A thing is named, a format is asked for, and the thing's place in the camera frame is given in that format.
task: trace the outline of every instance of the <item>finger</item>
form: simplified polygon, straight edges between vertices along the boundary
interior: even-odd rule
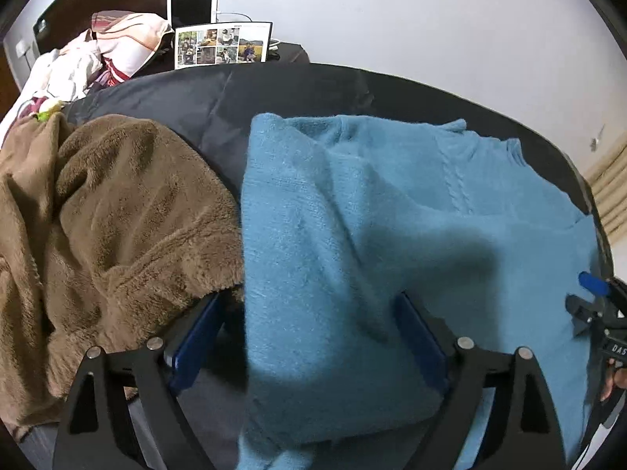
[[[627,369],[619,369],[614,375],[614,383],[621,389],[627,389]]]
[[[611,394],[614,388],[614,370],[610,367],[605,372],[605,382],[603,383],[603,390],[601,391],[600,400],[606,400]]]

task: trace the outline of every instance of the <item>beige curtain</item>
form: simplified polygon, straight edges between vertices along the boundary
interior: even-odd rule
[[[627,133],[586,175],[610,244],[627,235]]]

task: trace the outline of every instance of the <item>black screen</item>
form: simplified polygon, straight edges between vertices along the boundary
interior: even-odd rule
[[[211,0],[171,0],[172,28],[211,23]]]

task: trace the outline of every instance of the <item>brown coat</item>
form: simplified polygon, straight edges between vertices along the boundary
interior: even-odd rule
[[[172,131],[23,119],[0,150],[0,418],[53,421],[89,347],[137,348],[242,275],[236,203]]]

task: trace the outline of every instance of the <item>photo collage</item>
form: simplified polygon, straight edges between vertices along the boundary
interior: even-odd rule
[[[270,23],[224,23],[177,30],[176,68],[265,61]]]

